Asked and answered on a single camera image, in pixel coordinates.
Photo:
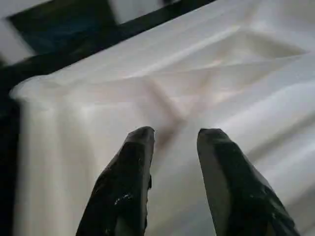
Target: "molded plastic tray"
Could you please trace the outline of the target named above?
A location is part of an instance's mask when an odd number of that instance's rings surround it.
[[[314,232],[314,9],[218,0],[18,85],[17,235],[75,235],[97,176],[142,125],[157,140],[146,235],[215,235],[196,151],[202,127],[229,134],[302,235]]]

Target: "dark surface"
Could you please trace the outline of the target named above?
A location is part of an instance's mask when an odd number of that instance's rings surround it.
[[[128,134],[98,177],[76,236],[143,236],[147,226],[154,130]]]
[[[299,236],[267,180],[222,130],[201,129],[197,150],[217,236]]]
[[[106,31],[90,31],[73,38],[69,44],[62,44],[58,51],[44,50],[47,53],[34,56],[18,64],[0,67],[0,234],[12,235],[13,207],[18,173],[18,138],[20,133],[20,109],[16,102],[9,98],[9,91],[19,82],[36,75],[50,74],[73,64],[100,50],[111,47],[123,40],[149,30],[166,21],[181,16],[213,0],[182,0],[168,5],[158,11],[142,16],[122,25],[109,20]],[[29,25],[15,18],[17,28],[25,31]],[[28,29],[33,31],[36,21]],[[40,45],[33,45],[39,51]]]

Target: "white plastic box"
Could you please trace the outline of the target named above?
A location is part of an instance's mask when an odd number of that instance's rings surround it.
[[[315,223],[315,2],[218,0],[48,76],[23,101],[16,234],[75,235],[128,132],[150,125],[148,236],[215,235],[200,128],[238,143],[302,235]]]

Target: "scratched black paint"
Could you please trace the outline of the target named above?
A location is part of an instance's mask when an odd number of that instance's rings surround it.
[[[154,130],[131,132],[93,188],[76,236],[143,236]]]
[[[299,235],[267,180],[222,130],[201,129],[197,150],[217,236]],[[216,171],[214,165],[220,173],[212,176],[209,172]],[[217,201],[214,194],[221,199]],[[224,198],[227,203],[218,208]]]

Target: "white surface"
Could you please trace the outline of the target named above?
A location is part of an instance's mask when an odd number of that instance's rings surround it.
[[[7,64],[15,64],[35,55],[7,17],[49,0],[0,0],[0,53]],[[161,0],[109,0],[115,20],[125,23],[163,7]]]
[[[100,171],[142,125],[157,131],[146,235],[215,235],[196,152],[202,127],[219,127],[238,143],[302,235],[311,234],[312,5],[218,0],[20,84],[17,235],[75,235]]]

